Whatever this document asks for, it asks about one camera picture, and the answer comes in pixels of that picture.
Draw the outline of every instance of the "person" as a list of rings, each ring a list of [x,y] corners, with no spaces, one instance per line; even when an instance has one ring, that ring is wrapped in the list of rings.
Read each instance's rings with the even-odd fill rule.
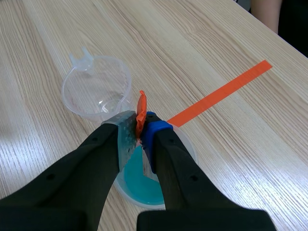
[[[308,57],[308,0],[251,0],[251,13]]]

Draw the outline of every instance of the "clear plastic container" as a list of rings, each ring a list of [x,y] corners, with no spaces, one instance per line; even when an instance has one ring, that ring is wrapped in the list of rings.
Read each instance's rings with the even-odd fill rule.
[[[96,124],[133,110],[128,67],[109,56],[91,56],[85,47],[77,60],[70,54],[72,70],[62,83],[62,100],[72,112]]]
[[[198,164],[194,146],[184,132],[173,126],[187,151]],[[137,147],[131,159],[114,181],[118,192],[131,203],[147,209],[164,209],[164,198],[159,182],[143,175],[142,149]]]

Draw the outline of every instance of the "screw hole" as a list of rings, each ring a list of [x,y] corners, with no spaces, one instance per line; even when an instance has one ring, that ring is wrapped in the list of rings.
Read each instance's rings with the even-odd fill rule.
[[[53,173],[49,174],[47,177],[46,177],[46,180],[53,180],[55,178],[56,175],[54,175]]]
[[[192,176],[191,176],[191,179],[192,179],[193,181],[197,181],[197,180],[198,180],[198,178],[197,178],[195,175],[192,175]]]

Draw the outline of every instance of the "wood grain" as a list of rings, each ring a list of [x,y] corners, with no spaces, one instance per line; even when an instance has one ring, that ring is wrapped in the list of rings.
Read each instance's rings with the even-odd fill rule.
[[[0,198],[69,151],[94,125],[61,101],[86,46],[123,60],[149,110],[169,119],[266,59],[273,68],[182,129],[230,199],[308,226],[308,59],[232,0],[0,1]],[[135,230],[142,209],[111,189],[99,230]]]

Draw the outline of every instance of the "blue liquid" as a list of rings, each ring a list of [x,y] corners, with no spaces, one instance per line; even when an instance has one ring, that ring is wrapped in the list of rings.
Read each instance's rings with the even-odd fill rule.
[[[147,205],[162,205],[160,184],[143,175],[142,148],[137,147],[124,168],[124,180],[132,199]]]

